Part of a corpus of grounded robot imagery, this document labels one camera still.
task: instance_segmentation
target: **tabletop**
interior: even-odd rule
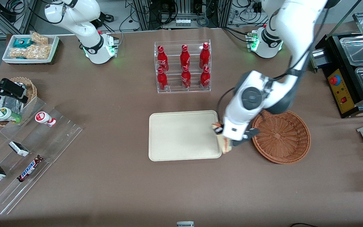
[[[94,65],[75,36],[60,39],[54,65],[2,63],[0,79],[31,79],[41,99],[84,130],[13,211],[0,215],[0,226],[363,226],[363,140],[356,131],[363,118],[340,119],[321,71],[306,73],[291,108],[311,133],[302,161],[271,163],[251,141],[217,159],[148,158],[151,114],[215,110],[243,73],[283,73],[286,48],[262,59],[221,29],[125,33],[117,58]],[[205,39],[212,91],[157,94],[154,42]]]

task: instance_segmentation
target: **brown wicker basket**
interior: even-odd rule
[[[11,81],[13,82],[20,82],[20,83],[23,83],[24,85],[26,85],[26,96],[29,98],[27,100],[27,104],[29,104],[29,102],[37,96],[37,88],[34,86],[34,84],[31,82],[30,79],[27,79],[27,78],[24,78],[24,77],[15,77],[15,78],[12,78],[10,79]],[[4,122],[0,122],[0,127],[4,127],[5,125],[7,125],[8,122],[7,121],[4,121]]]
[[[309,151],[309,129],[292,111],[273,115],[264,110],[254,119],[252,128],[260,130],[253,137],[253,143],[272,162],[292,164],[304,158]]]

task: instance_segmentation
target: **plastic bag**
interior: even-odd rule
[[[30,40],[40,45],[48,45],[49,38],[46,36],[42,36],[35,31],[30,31]]]
[[[34,45],[27,48],[25,58],[27,59],[47,59],[50,55],[51,45]]]
[[[12,47],[9,51],[9,57],[11,58],[26,57],[26,54],[27,54],[26,48]]]

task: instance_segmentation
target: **red bottle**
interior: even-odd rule
[[[159,83],[159,89],[161,90],[167,90],[169,88],[169,85],[167,84],[167,76],[163,72],[162,68],[158,69],[158,83]]]
[[[166,72],[169,71],[169,63],[167,62],[167,55],[163,50],[163,46],[158,46],[158,63]]]
[[[209,43],[203,44],[203,50],[200,53],[200,69],[202,69],[204,66],[207,66],[209,63]]]
[[[190,54],[187,51],[187,45],[183,44],[181,46],[181,55],[180,55],[180,66],[190,66]]]
[[[191,74],[188,71],[189,66],[183,66],[183,72],[181,73],[181,86],[185,89],[190,88],[191,85]]]
[[[209,87],[211,75],[209,74],[209,67],[204,66],[203,73],[201,74],[200,78],[200,87],[202,89],[207,89]]]

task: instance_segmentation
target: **beige tray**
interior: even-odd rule
[[[154,113],[149,118],[149,159],[175,161],[219,158],[213,110]]]

